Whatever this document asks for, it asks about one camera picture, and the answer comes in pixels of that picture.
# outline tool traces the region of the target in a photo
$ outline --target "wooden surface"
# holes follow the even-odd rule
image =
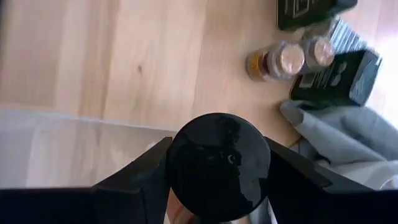
[[[294,39],[273,0],[13,0],[2,23],[0,108],[178,130],[233,113],[289,145],[278,105],[291,82],[252,82],[248,52]],[[369,105],[394,124],[398,1],[361,0],[344,17],[385,58]]]

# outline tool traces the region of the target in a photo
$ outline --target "black packaging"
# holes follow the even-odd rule
[[[363,106],[379,71],[381,58],[369,50],[336,55],[323,71],[297,77],[290,98],[318,106]]]
[[[295,30],[355,7],[358,0],[277,0],[277,25]]]

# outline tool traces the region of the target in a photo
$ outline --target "gold lid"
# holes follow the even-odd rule
[[[278,58],[282,71],[290,75],[295,75],[301,70],[304,60],[304,51],[299,44],[286,45]]]
[[[329,66],[335,59],[333,46],[330,41],[325,38],[317,40],[313,48],[313,54],[317,63],[322,67]]]

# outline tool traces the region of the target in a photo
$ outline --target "glossy black cap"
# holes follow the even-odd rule
[[[171,187],[204,220],[227,222],[251,213],[267,196],[269,146],[248,121],[231,114],[195,118],[167,155]]]

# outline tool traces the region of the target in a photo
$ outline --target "jar lid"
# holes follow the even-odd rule
[[[299,44],[286,45],[278,58],[280,68],[284,73],[296,75],[304,65],[305,55]]]
[[[335,51],[329,40],[326,38],[319,38],[313,48],[314,58],[319,65],[327,67],[331,65],[335,59]]]
[[[231,114],[195,118],[176,135],[167,175],[181,203],[204,220],[228,222],[267,196],[271,150],[248,121]]]

